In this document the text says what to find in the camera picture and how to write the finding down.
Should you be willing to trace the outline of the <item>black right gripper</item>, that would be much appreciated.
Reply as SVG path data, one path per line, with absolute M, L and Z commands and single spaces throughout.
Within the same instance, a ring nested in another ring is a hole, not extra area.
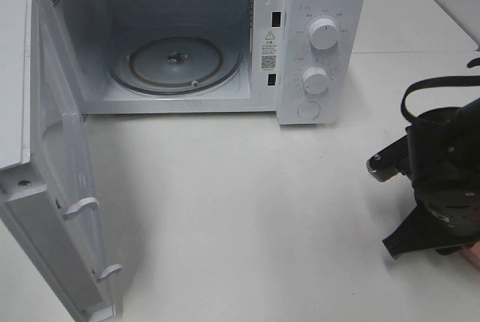
M 479 241 L 478 194 L 465 194 L 452 203 L 430 203 L 416 194 L 415 201 L 417 207 L 382 240 L 395 260 L 413 251 L 448 255 Z

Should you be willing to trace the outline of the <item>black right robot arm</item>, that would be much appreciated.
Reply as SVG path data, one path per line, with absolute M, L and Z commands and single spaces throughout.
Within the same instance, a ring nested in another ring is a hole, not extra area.
M 447 255 L 479 241 L 479 103 L 420 115 L 371 163 L 383 182 L 397 174 L 412 184 L 416 206 L 382 242 L 393 258 L 433 249 Z

